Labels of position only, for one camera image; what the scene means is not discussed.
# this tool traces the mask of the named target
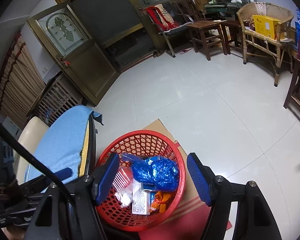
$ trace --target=brown cardboard box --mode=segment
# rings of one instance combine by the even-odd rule
[[[198,10],[204,10],[204,5],[208,3],[209,0],[194,0],[195,6]]]
[[[207,222],[210,208],[200,200],[198,192],[192,182],[187,169],[187,154],[159,119],[144,129],[162,133],[178,147],[186,166],[186,187],[179,205],[170,217],[154,228],[138,232],[139,237],[141,240],[199,239]],[[228,222],[227,229],[231,227],[231,223]]]
[[[178,150],[180,151],[180,153],[181,153],[181,155],[183,157],[183,160],[184,160],[185,166],[186,166],[186,187],[185,187],[185,191],[183,193],[183,197],[182,197],[182,199],[181,199],[181,201],[180,201],[180,203],[179,203],[178,206],[183,206],[184,204],[186,204],[188,202],[192,202],[193,199],[198,199],[199,198],[198,192],[197,192],[197,190],[196,190],[196,188],[195,188],[195,186],[194,186],[194,184],[192,182],[191,176],[190,176],[190,174],[188,172],[188,169],[187,169],[187,161],[186,161],[187,160],[187,154],[184,151],[184,149],[180,146],[180,144],[178,143],[178,141],[173,138],[173,136],[171,135],[171,133],[169,133],[169,131],[165,128],[165,126],[162,124],[162,122],[160,121],[160,119],[155,120],[154,122],[152,122],[151,124],[149,124],[148,126],[146,126],[144,129],[145,130],[156,131],[156,132],[159,132],[159,133],[167,136],[178,147]],[[197,205],[194,206],[193,208],[196,208],[196,207],[201,206],[203,204],[204,204],[204,202],[198,201]],[[187,212],[189,212],[191,210],[192,210],[191,208],[188,209],[188,210],[184,210],[184,212],[179,213],[178,216],[181,216],[184,213],[187,213]],[[173,212],[171,214],[171,216],[165,222],[168,222],[169,220],[176,218],[174,216],[174,213],[175,212]]]

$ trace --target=yellow box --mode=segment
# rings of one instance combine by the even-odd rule
[[[263,15],[253,16],[256,32],[272,40],[277,40],[277,25],[280,20]],[[280,34],[280,39],[284,39],[284,33]]]

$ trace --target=pink comb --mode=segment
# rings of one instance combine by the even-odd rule
[[[132,171],[126,167],[120,167],[114,181],[112,183],[114,189],[119,192],[120,190],[126,188],[133,179]]]

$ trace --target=white tile floor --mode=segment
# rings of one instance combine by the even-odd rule
[[[291,74],[273,74],[234,54],[207,61],[192,49],[124,72],[95,108],[97,152],[160,118],[187,153],[230,182],[258,183],[284,240],[300,234],[300,121],[283,103]],[[234,225],[236,203],[230,221]],[[226,233],[231,239],[233,229]]]

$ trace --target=cardboard box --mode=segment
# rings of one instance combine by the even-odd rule
[[[277,39],[277,25],[280,20],[263,15],[253,16],[256,32],[272,40]],[[284,33],[281,33],[280,39],[284,39]]]
[[[207,222],[210,207],[208,207],[199,198],[197,189],[195,188],[187,169],[186,152],[159,119],[146,126],[144,130],[152,130],[162,133],[177,146],[186,166],[186,187],[179,205],[171,216],[154,228],[139,231],[140,239],[185,240],[189,239],[189,236],[191,236],[191,239],[199,239]],[[227,230],[231,227],[232,225],[229,221]]]
[[[204,5],[208,3],[209,0],[194,0],[195,6],[198,10],[204,10]]]

